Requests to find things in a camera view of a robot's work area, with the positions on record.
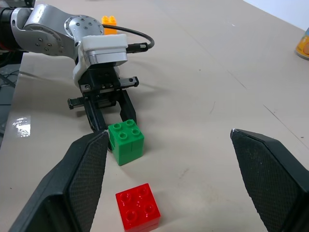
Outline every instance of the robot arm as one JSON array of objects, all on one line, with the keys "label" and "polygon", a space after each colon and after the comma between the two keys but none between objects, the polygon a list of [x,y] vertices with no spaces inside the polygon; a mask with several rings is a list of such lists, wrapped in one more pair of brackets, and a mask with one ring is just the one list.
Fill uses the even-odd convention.
[{"label": "robot arm", "polygon": [[96,19],[67,14],[46,4],[33,9],[2,8],[1,13],[2,50],[66,56],[76,60],[83,37],[104,33],[103,26]]},{"label": "robot arm", "polygon": [[[104,27],[130,32],[150,43],[127,44],[126,35],[104,36]],[[49,56],[67,56],[75,61],[75,85],[82,97],[68,99],[70,109],[85,107],[93,131],[107,129],[100,108],[121,106],[122,120],[137,122],[128,87],[139,84],[137,77],[120,79],[114,67],[127,61],[127,53],[145,52],[153,39],[131,29],[101,25],[86,15],[67,14],[51,5],[30,8],[0,8],[0,50],[28,51]]]}]

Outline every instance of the orange lego brick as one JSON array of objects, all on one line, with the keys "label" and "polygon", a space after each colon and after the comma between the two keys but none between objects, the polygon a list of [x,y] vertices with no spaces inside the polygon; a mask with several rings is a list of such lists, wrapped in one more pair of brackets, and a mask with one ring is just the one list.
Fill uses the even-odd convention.
[{"label": "orange lego brick", "polygon": [[[114,16],[107,17],[106,15],[102,17],[102,24],[117,26],[117,21]],[[116,29],[104,28],[104,35],[115,35],[117,34]]]}]

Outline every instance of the floor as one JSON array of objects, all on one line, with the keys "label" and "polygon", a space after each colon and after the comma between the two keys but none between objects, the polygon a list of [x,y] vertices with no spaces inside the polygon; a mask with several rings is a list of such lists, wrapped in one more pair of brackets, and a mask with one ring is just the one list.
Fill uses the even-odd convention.
[{"label": "floor", "polygon": [[[0,69],[0,73],[11,81],[17,81],[20,64],[7,65]],[[6,121],[11,109],[11,102],[14,95],[14,88],[0,81],[0,147],[4,136]]]}]

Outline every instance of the green lego brick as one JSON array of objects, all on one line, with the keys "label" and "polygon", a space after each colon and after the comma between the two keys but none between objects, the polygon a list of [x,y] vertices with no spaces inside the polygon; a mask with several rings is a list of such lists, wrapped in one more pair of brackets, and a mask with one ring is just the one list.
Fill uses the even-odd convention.
[{"label": "green lego brick", "polygon": [[134,122],[128,120],[108,127],[112,153],[119,165],[131,162],[142,156],[144,135]]},{"label": "green lego brick", "polygon": [[142,155],[143,155],[143,150],[137,149],[137,150],[130,152],[129,154],[126,154],[125,156],[118,156],[118,155],[114,155],[114,156],[115,156],[115,159],[118,165],[121,166],[121,165],[124,165],[126,163],[129,163],[131,161],[134,161],[142,157]]}]

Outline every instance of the red lego brick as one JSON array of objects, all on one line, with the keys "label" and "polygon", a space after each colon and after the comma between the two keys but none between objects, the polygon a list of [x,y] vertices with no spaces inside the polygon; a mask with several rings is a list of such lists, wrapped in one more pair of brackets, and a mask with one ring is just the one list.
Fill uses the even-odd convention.
[{"label": "red lego brick", "polygon": [[125,232],[148,232],[159,225],[160,212],[149,184],[116,194]]}]

